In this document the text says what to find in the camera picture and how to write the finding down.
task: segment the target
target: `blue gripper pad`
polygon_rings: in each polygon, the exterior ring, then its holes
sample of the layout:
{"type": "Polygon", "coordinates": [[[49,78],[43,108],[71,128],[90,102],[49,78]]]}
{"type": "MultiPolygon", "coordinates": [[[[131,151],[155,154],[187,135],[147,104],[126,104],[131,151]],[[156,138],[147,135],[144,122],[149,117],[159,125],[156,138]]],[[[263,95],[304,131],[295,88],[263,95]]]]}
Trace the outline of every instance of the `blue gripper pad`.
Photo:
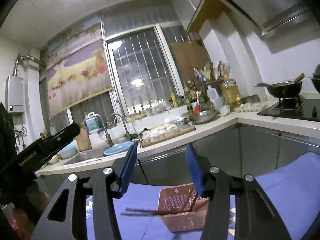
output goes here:
{"type": "Polygon", "coordinates": [[[189,172],[192,178],[193,185],[196,192],[200,196],[204,194],[204,183],[203,183],[203,174],[199,166],[198,155],[191,143],[186,146],[186,159],[189,167],[189,172]]]}
{"type": "Polygon", "coordinates": [[[121,172],[121,175],[120,175],[119,193],[120,193],[121,197],[128,190],[131,175],[132,175],[134,166],[137,161],[137,146],[135,144],[133,144],[132,146],[130,146],[128,152],[130,152],[130,155],[129,155],[127,162],[125,163],[125,166],[124,166],[124,168],[121,172]]]}

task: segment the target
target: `pink plastic basket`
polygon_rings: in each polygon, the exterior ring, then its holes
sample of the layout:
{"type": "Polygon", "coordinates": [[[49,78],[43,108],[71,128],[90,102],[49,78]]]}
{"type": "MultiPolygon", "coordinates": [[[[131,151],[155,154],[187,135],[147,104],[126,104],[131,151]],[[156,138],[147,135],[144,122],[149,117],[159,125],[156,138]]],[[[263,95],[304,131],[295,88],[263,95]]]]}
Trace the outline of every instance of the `pink plastic basket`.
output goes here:
{"type": "MultiPolygon", "coordinates": [[[[179,212],[192,188],[193,183],[162,189],[159,195],[158,210],[179,212]]],[[[203,228],[209,198],[198,197],[193,211],[187,212],[190,210],[195,195],[196,192],[193,191],[183,213],[161,216],[162,221],[171,232],[203,228]]]]}

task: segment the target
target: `stainless steel sink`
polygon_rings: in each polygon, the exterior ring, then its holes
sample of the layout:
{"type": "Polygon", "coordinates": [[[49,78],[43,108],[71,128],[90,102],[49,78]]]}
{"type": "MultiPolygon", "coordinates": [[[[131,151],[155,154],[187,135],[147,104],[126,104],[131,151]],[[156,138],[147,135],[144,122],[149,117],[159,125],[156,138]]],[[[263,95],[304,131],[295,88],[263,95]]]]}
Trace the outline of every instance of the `stainless steel sink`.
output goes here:
{"type": "Polygon", "coordinates": [[[78,162],[82,162],[82,161],[86,161],[94,158],[101,158],[103,157],[104,151],[107,150],[108,148],[109,146],[104,146],[101,148],[80,152],[74,157],[72,157],[70,160],[68,160],[64,165],[78,163],[78,162]]]}

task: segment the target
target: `water heater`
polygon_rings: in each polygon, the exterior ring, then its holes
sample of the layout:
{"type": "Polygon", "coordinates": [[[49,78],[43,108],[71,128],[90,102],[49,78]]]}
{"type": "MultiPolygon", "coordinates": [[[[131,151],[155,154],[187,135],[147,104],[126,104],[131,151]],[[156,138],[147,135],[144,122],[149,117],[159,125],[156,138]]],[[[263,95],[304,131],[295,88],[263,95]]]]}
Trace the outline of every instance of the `water heater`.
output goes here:
{"type": "Polygon", "coordinates": [[[10,75],[5,84],[5,108],[10,113],[24,112],[23,78],[10,75]]]}

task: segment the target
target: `wall mural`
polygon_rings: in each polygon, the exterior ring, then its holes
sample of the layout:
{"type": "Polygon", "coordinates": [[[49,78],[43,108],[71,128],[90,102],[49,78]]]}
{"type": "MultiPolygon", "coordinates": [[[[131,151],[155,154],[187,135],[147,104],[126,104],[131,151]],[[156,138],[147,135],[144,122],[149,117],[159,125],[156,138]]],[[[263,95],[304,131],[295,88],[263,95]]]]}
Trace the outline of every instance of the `wall mural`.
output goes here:
{"type": "Polygon", "coordinates": [[[49,41],[41,58],[47,64],[50,117],[112,89],[97,16],[49,41]]]}
{"type": "Polygon", "coordinates": [[[102,41],[88,45],[48,70],[50,116],[111,87],[102,41]]]}

